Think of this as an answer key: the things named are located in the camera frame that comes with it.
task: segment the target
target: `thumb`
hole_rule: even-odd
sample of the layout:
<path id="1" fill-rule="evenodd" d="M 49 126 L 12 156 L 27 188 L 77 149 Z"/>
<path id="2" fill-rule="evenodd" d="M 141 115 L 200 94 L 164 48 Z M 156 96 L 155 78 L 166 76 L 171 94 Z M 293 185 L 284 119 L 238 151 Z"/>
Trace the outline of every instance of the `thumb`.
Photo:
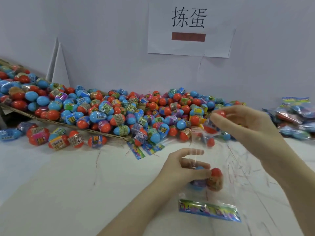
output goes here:
<path id="1" fill-rule="evenodd" d="M 202 169 L 202 170 L 191 170 L 192 180 L 204 180 L 211 177 L 211 170 Z"/>
<path id="2" fill-rule="evenodd" d="M 231 134 L 236 139 L 241 139 L 244 134 L 248 133 L 250 131 L 249 129 L 239 126 L 229 119 L 216 114 L 212 113 L 210 115 L 210 120 L 213 122 L 214 125 L 216 125 L 219 129 L 226 131 L 227 133 Z"/>

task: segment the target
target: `left hand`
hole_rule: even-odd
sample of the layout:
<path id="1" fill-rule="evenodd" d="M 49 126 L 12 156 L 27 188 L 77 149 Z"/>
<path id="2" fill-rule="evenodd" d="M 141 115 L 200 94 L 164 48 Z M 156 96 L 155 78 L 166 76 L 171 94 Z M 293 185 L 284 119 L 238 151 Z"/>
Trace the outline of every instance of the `left hand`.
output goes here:
<path id="1" fill-rule="evenodd" d="M 203 155 L 204 150 L 193 148 L 182 148 L 169 154 L 160 171 L 157 180 L 172 189 L 180 189 L 193 180 L 203 180 L 211 176 L 210 164 L 193 159 L 183 158 L 187 155 Z M 203 167 L 202 170 L 195 170 L 195 167 Z"/>

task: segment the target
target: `white table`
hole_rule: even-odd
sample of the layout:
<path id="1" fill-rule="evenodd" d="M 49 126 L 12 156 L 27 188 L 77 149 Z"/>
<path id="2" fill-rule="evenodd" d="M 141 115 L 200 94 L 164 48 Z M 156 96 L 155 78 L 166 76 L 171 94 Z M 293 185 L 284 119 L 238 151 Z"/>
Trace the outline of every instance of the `white table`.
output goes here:
<path id="1" fill-rule="evenodd" d="M 286 141 L 314 170 L 314 146 Z M 174 141 L 137 160 L 118 140 L 100 150 L 83 146 L 57 152 L 34 147 L 26 137 L 0 143 L 0 235 L 96 235 L 157 176 L 168 154 L 182 147 L 189 143 Z M 302 235 L 277 182 L 240 143 L 216 141 L 204 161 L 211 154 L 239 164 L 234 184 L 243 223 L 180 213 L 176 195 L 144 235 Z"/>

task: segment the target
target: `white wall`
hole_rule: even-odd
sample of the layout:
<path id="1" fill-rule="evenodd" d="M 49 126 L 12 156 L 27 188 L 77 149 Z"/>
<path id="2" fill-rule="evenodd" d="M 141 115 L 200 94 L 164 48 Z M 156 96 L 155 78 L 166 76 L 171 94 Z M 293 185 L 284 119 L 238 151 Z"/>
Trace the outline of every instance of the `white wall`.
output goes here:
<path id="1" fill-rule="evenodd" d="M 45 73 L 58 36 L 73 86 L 185 87 L 272 107 L 282 96 L 315 100 L 314 20 L 314 0 L 246 0 L 230 58 L 201 61 L 147 53 L 148 0 L 2 0 L 0 56 Z"/>

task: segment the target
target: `forearm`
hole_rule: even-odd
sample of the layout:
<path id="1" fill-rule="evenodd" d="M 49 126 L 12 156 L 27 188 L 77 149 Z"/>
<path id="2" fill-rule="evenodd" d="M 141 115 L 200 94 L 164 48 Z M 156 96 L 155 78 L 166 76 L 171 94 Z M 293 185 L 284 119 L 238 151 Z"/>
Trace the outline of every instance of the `forearm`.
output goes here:
<path id="1" fill-rule="evenodd" d="M 305 236 L 314 235 L 315 173 L 297 156 L 274 172 Z"/>
<path id="2" fill-rule="evenodd" d="M 140 236 L 156 212 L 167 202 L 170 189 L 154 180 L 134 198 L 97 236 Z"/>

